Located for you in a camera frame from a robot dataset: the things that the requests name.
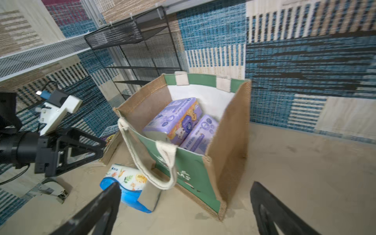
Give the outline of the purple tissue pack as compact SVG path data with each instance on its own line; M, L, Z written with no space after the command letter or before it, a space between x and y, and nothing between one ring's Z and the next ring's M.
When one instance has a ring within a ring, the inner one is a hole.
M216 133L217 127L218 122L212 116L204 115L187 135L180 147L190 152L204 155Z
M199 122L203 111L196 98L172 101L143 129L149 139L179 146Z

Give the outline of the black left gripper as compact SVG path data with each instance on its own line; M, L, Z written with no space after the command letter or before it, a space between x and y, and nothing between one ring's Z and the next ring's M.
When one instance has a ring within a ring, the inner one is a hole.
M44 136L1 133L1 163L16 169L35 164L35 174L59 176L102 158L105 147L106 141L73 127Z

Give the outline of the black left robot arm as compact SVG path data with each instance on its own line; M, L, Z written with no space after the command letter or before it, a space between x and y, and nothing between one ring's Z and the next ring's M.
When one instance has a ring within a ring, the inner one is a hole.
M21 131L16 115L16 93L1 93L1 163L16 169L34 164L36 174L54 177L103 157L106 142L78 128L59 128L66 114L74 114L82 100L59 89L53 93L39 91L45 99L38 110L37 132Z

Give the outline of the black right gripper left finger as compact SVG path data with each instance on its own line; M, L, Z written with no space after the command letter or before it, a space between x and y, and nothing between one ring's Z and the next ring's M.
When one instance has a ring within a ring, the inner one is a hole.
M117 218L121 190L112 183L53 235L110 235Z

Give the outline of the blue wave tissue pack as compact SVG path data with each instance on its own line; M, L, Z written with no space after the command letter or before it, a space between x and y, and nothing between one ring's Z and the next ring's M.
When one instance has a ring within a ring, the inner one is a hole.
M161 190L150 183L140 170L113 164L99 186L105 190L113 183L119 184L122 203L145 213L155 210Z

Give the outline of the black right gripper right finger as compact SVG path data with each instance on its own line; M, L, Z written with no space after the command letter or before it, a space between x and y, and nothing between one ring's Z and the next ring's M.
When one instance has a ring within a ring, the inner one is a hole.
M318 235L319 233L299 218L260 182L250 190L250 200L261 235Z

